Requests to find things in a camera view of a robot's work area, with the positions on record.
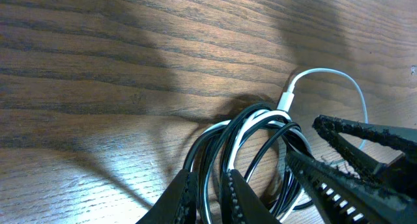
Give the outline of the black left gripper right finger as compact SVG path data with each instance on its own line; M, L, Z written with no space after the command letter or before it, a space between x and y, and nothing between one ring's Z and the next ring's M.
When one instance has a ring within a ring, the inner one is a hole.
M236 169L222 175L220 206L225 224L280 224Z

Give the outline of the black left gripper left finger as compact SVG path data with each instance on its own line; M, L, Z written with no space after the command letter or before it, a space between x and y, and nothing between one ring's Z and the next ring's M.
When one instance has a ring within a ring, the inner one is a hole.
M154 206L137 224L194 224L197 216L197 175L182 169Z

